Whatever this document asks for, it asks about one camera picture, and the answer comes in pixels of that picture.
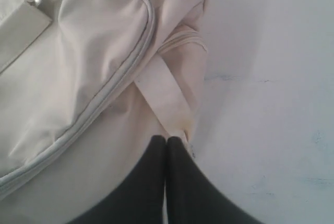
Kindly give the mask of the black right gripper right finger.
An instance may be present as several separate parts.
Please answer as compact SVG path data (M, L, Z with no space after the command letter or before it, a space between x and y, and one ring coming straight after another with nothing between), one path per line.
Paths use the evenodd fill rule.
M166 143L168 223L260 223L207 179L178 137Z

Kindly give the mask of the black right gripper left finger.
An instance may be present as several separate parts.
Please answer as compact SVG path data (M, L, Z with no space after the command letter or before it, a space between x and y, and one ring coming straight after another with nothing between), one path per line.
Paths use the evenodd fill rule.
M71 223L163 223L166 140L150 143L124 181Z

